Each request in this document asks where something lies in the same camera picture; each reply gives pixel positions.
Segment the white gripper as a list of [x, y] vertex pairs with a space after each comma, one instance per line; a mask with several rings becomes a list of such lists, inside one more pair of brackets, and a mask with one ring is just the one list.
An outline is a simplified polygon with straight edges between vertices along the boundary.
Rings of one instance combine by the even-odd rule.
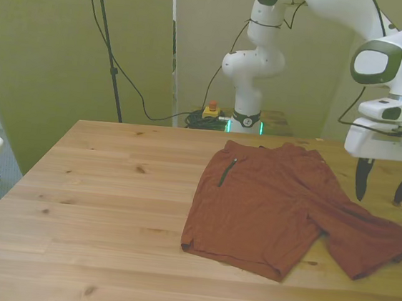
[[[361, 201], [365, 197], [375, 159], [402, 162], [402, 126], [358, 118], [348, 131], [345, 150], [351, 156], [360, 158], [356, 167], [355, 192], [357, 200]], [[394, 194], [393, 203], [396, 206], [402, 203], [402, 181]]]

